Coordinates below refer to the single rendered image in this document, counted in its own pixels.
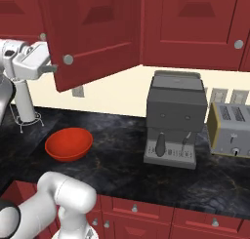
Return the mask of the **grey coffee machine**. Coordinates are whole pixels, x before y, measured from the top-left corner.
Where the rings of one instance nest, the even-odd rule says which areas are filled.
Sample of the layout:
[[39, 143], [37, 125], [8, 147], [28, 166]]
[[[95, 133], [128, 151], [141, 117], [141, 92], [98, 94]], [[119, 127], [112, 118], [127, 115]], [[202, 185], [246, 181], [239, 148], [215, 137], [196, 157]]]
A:
[[206, 111], [199, 73], [156, 70], [146, 99], [144, 162], [194, 170], [194, 144]]

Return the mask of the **red cabinet door, angled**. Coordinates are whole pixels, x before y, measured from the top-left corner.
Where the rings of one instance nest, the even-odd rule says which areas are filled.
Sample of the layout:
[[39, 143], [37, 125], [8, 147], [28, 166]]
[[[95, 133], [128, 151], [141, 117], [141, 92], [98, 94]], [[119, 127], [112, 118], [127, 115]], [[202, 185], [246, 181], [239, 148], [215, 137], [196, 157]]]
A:
[[[40, 0], [60, 92], [140, 63], [141, 0]], [[73, 64], [63, 62], [72, 55]]]

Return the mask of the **red drawer front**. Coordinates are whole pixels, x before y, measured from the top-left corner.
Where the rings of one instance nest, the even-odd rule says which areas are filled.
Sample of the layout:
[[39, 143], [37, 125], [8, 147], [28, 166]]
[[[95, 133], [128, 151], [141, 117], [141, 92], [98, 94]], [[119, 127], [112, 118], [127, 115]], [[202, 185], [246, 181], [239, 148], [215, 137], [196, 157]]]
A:
[[176, 209], [170, 239], [250, 239], [250, 220]]
[[[173, 207], [150, 204], [141, 201], [127, 200], [101, 195], [102, 211], [116, 215], [130, 216], [132, 218], [149, 219], [156, 222], [170, 223], [174, 214]], [[131, 211], [134, 204], [137, 204], [138, 211]]]

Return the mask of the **red bowl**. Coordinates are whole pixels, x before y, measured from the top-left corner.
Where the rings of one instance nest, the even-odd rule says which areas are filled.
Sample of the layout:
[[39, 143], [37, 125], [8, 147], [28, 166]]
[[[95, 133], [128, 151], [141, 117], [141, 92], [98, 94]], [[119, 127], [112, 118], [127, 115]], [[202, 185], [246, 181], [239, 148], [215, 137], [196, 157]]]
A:
[[51, 134], [45, 141], [46, 152], [60, 162], [76, 161], [90, 150], [93, 136], [83, 128], [65, 128]]

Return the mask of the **silver toaster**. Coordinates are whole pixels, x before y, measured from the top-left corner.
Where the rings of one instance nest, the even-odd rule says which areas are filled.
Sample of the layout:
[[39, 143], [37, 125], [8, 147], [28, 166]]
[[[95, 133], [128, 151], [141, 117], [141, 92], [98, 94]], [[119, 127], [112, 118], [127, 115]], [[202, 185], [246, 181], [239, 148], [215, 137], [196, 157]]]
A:
[[250, 159], [250, 105], [212, 102], [207, 131], [212, 154]]

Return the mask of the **red lower cabinet door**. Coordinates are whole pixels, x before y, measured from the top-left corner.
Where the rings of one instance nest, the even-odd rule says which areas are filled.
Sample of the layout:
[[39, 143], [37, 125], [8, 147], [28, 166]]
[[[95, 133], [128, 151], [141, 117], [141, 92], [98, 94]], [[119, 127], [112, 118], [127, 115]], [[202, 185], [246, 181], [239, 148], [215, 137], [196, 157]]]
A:
[[[97, 196], [97, 202], [95, 207], [91, 212], [86, 215], [87, 221], [89, 224], [96, 230], [99, 235], [99, 239], [104, 239], [104, 228], [103, 228], [103, 214], [102, 214], [102, 207], [101, 207], [101, 197]], [[92, 221], [94, 219], [98, 219], [98, 225], [93, 226]]]
[[169, 239], [170, 224], [103, 213], [105, 239]]

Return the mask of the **white paper towel roll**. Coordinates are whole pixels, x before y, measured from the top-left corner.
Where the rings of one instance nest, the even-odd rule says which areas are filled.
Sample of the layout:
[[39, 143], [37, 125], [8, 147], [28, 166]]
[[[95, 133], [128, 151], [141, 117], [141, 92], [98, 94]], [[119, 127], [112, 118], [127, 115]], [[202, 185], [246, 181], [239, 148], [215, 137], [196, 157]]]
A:
[[22, 122], [35, 120], [35, 111], [30, 92], [25, 80], [15, 80], [16, 87], [15, 104]]

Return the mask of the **grey wall outlet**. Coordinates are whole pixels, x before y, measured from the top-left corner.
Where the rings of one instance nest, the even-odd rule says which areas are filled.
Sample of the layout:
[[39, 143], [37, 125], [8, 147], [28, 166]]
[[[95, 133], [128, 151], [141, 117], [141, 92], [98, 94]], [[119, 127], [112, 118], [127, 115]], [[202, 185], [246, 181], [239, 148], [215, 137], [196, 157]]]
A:
[[249, 92], [246, 90], [233, 90], [231, 97], [230, 97], [230, 103], [235, 104], [245, 104], [248, 98]]
[[210, 101], [211, 102], [225, 102], [228, 94], [227, 89], [213, 88]]
[[84, 98], [84, 88], [83, 86], [78, 86], [73, 88], [72, 90], [72, 95], [76, 98]]

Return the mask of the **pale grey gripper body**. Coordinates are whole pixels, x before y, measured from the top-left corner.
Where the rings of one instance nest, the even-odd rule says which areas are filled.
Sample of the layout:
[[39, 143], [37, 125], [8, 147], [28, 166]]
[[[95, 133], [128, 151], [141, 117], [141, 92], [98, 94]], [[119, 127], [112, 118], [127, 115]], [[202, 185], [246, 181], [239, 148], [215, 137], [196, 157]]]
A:
[[36, 42], [27, 53], [19, 53], [13, 59], [13, 68], [17, 78], [22, 80], [37, 80], [43, 73], [43, 66], [51, 65], [50, 53], [46, 42]]

